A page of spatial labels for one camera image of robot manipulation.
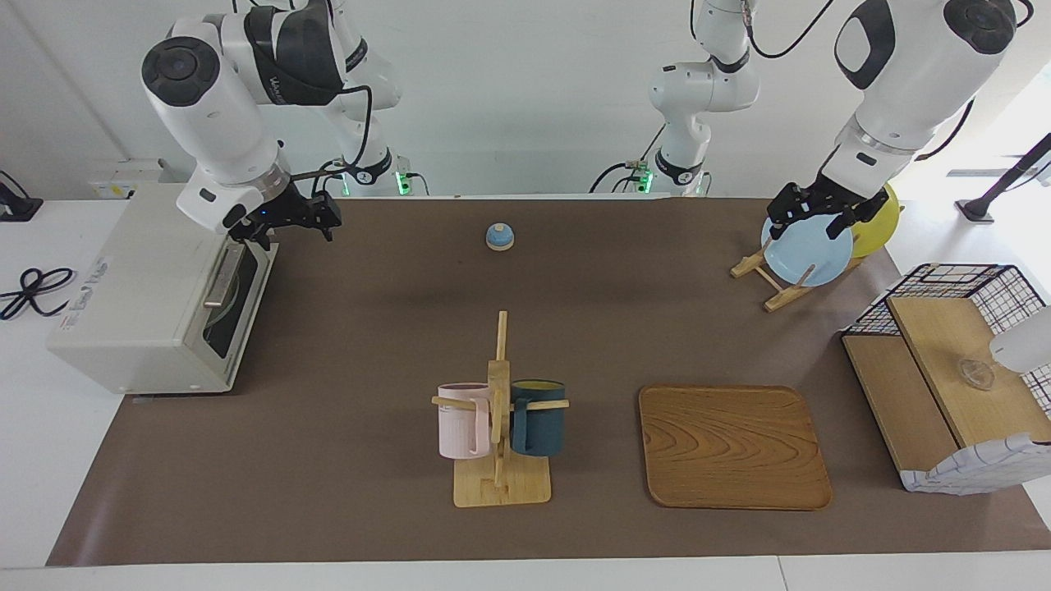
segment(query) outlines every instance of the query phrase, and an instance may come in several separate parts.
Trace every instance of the white toaster oven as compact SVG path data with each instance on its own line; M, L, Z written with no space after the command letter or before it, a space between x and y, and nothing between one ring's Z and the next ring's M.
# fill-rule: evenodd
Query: white toaster oven
M47 339L115 393L229 390L263 298L277 245L197 225L181 189L139 187Z

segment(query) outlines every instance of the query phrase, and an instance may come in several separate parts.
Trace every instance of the mug rack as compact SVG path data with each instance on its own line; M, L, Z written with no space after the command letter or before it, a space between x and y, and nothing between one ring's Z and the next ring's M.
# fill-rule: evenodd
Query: mug rack
M507 360L508 312L501 310L496 329L496 359L489 362L490 441L493 453L457 460L453 469L453 504L459 508L531 505L551 501L551 468L547 457L521 455L511 449L511 362ZM471 402L433 396L431 404L475 410ZM570 401L530 403L527 410L569 408Z

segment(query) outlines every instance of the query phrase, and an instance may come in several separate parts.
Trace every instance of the white table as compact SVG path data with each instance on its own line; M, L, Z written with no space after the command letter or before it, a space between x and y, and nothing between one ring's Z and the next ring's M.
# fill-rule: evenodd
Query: white table
M1021 263L1051 285L1051 262L1029 228L1051 203L1004 203L997 224L956 222L946 202L909 204L888 245L900 269L929 261ZM0 227L0 286L29 266L85 269L123 202L50 202L30 224ZM1039 216L1034 215L1035 207ZM51 297L42 304L62 299ZM879 556L748 556L513 563L345 563L40 568L50 552L120 399L43 348L55 320L27 313L0 325L0 589L727 589L740 591L1045 588L1051 552ZM1027 486L1051 522L1051 480Z

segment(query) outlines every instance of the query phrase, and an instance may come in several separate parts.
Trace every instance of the wooden board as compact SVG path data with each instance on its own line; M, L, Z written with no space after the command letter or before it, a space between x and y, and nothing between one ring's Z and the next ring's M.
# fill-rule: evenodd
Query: wooden board
M493 455L477 460L457 460L453 468L453 504L461 509L499 505L531 505L551 501L551 470L547 457L504 454L503 478L507 486L497 488Z
M1002 369L992 391L985 392L960 375L964 356L992 361L987 352L992 330L973 302L891 298L890 311L961 447L1022 432L1033 441L1051 441L1051 421L1022 378Z
M930 470L959 449L905 339L843 338L883 440L899 470Z
M771 386L639 393L650 494L665 507L813 511L832 500L810 414Z

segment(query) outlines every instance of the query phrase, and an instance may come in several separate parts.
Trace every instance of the green light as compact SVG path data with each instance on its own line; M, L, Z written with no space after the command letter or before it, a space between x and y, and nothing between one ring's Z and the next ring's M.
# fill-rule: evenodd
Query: green light
M650 188L653 187L653 184L654 184L654 174L651 170L646 170L645 176L642 177L641 181L639 181L639 192L648 193Z
M412 181L403 172L394 172L394 177L397 178L397 190L401 195L409 195L412 192Z

